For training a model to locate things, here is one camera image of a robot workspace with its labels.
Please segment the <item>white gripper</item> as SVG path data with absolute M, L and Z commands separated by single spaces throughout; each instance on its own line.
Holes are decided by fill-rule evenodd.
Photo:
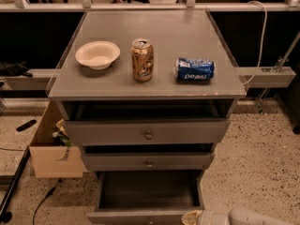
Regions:
M 231 225 L 226 213 L 211 210 L 193 210 L 181 217 L 184 225 Z

